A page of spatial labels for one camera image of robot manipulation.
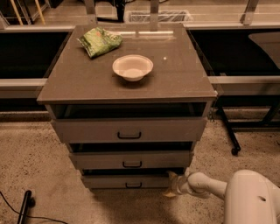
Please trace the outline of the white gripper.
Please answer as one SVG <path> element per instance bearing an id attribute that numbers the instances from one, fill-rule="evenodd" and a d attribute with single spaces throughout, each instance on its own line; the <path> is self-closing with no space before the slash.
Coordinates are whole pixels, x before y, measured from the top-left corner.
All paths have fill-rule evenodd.
<path id="1" fill-rule="evenodd" d="M 188 185 L 188 180 L 187 176 L 184 175 L 179 175 L 173 171 L 168 171 L 168 178 L 170 181 L 175 180 L 175 192 L 172 190 L 166 190 L 164 192 L 165 197 L 175 197 L 177 195 L 183 195 L 183 194 L 188 194 L 189 193 L 189 185 Z"/>

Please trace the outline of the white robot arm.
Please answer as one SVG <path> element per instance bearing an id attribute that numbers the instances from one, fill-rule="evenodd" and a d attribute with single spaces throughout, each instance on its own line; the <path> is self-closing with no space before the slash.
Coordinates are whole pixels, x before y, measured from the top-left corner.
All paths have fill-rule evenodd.
<path id="1" fill-rule="evenodd" d="M 202 172 L 169 173 L 167 197 L 190 194 L 206 199 L 214 195 L 224 201 L 223 224 L 279 224 L 280 188 L 262 174 L 239 170 L 222 182 Z"/>

